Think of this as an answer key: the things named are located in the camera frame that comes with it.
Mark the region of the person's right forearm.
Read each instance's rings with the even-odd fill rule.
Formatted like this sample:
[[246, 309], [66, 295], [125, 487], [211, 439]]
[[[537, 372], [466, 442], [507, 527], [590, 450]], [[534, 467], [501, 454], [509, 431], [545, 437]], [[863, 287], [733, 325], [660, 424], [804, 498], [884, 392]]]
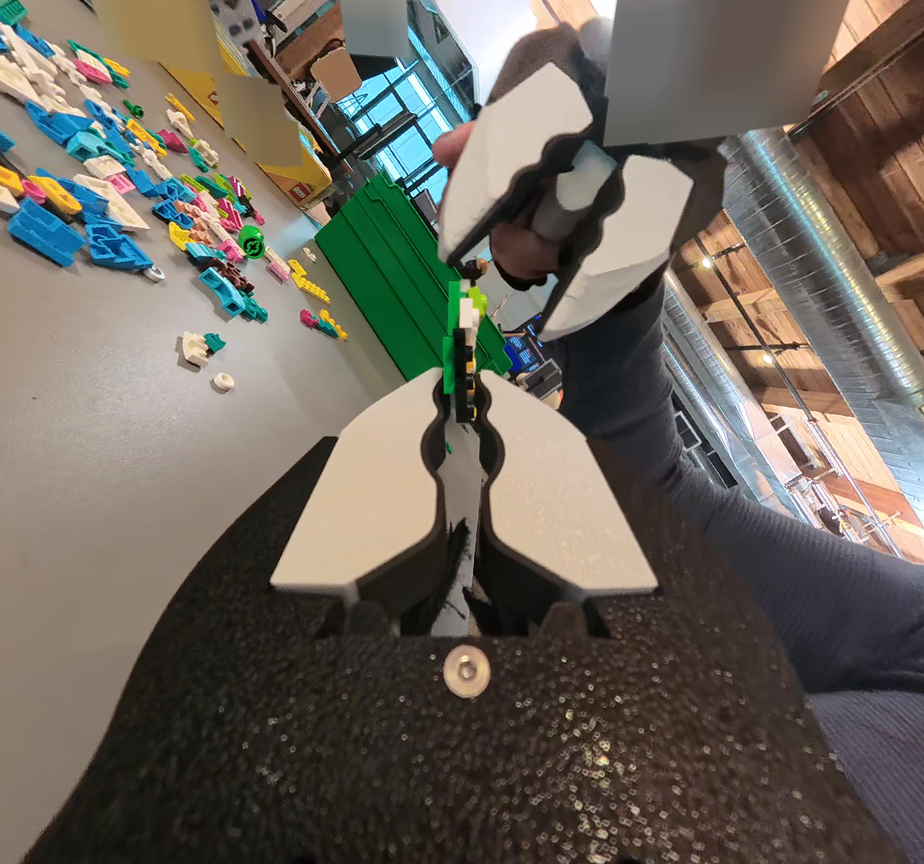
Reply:
[[923, 568], [710, 483], [687, 465], [664, 365], [664, 269], [554, 343], [561, 413], [608, 442], [751, 590], [805, 691], [923, 691]]

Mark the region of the thin silver ventilation duct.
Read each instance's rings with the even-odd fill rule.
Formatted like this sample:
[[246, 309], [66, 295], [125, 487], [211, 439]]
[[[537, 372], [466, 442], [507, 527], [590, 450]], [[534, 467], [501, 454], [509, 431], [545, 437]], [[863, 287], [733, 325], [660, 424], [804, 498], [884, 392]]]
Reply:
[[802, 474], [672, 271], [664, 274], [664, 353], [676, 391], [745, 494], [811, 525]]

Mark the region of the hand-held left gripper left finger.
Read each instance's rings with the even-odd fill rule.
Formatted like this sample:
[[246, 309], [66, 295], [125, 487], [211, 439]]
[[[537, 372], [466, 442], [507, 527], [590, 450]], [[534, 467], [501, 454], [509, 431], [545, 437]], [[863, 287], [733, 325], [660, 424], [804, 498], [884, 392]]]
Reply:
[[271, 573], [280, 593], [381, 607], [405, 636], [433, 633], [451, 590], [443, 371], [372, 404], [334, 442]]

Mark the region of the computer monitor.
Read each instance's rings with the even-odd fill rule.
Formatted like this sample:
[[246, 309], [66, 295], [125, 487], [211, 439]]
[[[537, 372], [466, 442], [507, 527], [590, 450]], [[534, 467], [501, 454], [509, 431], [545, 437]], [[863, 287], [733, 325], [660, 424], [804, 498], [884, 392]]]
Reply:
[[531, 323], [505, 333], [503, 349], [511, 362], [509, 379], [523, 391], [542, 400], [562, 389], [561, 369]]

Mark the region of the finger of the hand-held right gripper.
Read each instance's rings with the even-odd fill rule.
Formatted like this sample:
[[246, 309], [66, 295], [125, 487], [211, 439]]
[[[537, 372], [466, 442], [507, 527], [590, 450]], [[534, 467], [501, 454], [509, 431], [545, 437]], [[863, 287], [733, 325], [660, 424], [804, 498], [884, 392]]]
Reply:
[[659, 158], [630, 155], [601, 188], [616, 207], [593, 210], [574, 232], [575, 263], [563, 270], [542, 313], [539, 337], [554, 341], [611, 310], [668, 259], [694, 180]]
[[539, 181], [570, 167], [592, 123], [578, 84], [555, 64], [484, 107], [445, 186], [440, 261], [455, 266], [496, 224], [514, 220]]

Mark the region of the white and teal toy brick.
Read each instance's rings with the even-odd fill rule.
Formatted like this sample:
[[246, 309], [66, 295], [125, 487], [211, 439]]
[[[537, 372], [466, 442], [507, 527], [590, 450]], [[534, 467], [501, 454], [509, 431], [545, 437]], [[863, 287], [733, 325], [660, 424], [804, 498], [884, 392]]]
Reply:
[[185, 362], [198, 369], [206, 367], [210, 358], [225, 347], [225, 340], [216, 333], [200, 335], [185, 331], [180, 338]]

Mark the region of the green plastic bin stack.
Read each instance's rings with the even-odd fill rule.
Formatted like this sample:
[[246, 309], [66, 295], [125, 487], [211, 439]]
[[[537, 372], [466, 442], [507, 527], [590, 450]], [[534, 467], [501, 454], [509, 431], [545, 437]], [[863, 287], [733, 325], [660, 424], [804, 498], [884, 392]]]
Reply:
[[406, 381], [442, 365], [449, 283], [459, 276], [439, 260], [431, 226], [387, 171], [315, 243]]

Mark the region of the person's dark blue clothing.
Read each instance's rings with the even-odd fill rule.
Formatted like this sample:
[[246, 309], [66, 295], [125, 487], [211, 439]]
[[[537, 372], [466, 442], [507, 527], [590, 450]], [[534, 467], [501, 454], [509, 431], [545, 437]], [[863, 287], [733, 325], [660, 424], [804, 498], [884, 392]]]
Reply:
[[923, 695], [838, 691], [812, 695], [830, 750], [885, 832], [923, 861]]

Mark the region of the person's right hand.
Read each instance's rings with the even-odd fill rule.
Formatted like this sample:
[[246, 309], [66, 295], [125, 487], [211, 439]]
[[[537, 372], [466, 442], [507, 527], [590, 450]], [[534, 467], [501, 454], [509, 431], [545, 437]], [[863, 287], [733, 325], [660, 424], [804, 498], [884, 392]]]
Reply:
[[516, 292], [545, 285], [559, 270], [560, 246], [533, 231], [533, 215], [528, 206], [513, 222], [497, 224], [489, 236], [493, 264]]

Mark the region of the yellow toothed toy brick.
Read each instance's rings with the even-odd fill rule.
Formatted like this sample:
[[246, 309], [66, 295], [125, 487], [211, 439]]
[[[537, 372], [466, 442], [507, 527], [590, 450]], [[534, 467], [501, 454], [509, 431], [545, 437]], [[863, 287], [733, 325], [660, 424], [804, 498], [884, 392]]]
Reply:
[[315, 298], [322, 304], [330, 304], [331, 301], [329, 294], [323, 288], [308, 279], [306, 270], [296, 259], [290, 258], [287, 262], [287, 265], [291, 271], [292, 281], [300, 290]]

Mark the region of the yellow cardboard box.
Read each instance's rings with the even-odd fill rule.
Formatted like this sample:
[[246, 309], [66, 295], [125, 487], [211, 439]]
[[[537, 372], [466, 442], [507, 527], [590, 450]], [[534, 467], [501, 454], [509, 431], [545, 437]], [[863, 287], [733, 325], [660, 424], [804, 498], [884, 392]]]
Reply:
[[[164, 69], [182, 87], [186, 95], [202, 108], [203, 112], [221, 128], [224, 126], [214, 80], [211, 76], [197, 71], [175, 69], [168, 65], [164, 65]], [[332, 178], [326, 167], [305, 143], [301, 144], [301, 150], [302, 158], [298, 165], [285, 167], [258, 164], [257, 166], [288, 196], [295, 206], [307, 210], [319, 200], [323, 200], [322, 194], [330, 188]]]

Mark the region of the pile of colourful toy bricks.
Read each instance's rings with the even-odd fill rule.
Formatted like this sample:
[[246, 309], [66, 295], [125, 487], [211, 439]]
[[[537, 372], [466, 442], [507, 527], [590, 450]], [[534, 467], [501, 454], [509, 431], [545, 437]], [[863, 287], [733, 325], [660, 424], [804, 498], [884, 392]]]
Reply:
[[22, 106], [32, 124], [80, 165], [62, 177], [41, 167], [19, 170], [7, 158], [15, 143], [2, 134], [2, 216], [11, 236], [61, 266], [80, 247], [101, 266], [163, 273], [133, 234], [148, 231], [128, 196], [148, 201], [172, 243], [193, 264], [230, 317], [266, 323], [268, 311], [241, 269], [266, 248], [248, 188], [223, 175], [218, 155], [191, 135], [192, 116], [167, 96], [170, 127], [145, 126], [130, 100], [111, 103], [105, 91], [130, 88], [130, 70], [70, 39], [66, 48], [28, 26], [19, 0], [2, 0], [2, 95]]

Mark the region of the green toy brick build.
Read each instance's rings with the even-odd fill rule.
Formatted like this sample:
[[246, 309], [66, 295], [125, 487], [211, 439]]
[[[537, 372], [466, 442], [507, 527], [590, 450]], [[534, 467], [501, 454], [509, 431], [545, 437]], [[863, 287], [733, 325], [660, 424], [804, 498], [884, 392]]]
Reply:
[[464, 262], [459, 277], [448, 284], [446, 332], [443, 339], [443, 392], [452, 404], [456, 422], [476, 418], [476, 345], [487, 298], [476, 283], [488, 271], [482, 258]]

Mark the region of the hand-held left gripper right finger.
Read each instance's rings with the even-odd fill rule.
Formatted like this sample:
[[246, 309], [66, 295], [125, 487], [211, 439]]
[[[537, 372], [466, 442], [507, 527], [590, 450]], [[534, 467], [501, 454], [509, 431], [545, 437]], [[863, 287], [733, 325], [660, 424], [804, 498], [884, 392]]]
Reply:
[[500, 376], [477, 379], [477, 581], [505, 634], [556, 604], [647, 596], [659, 582], [588, 438]]

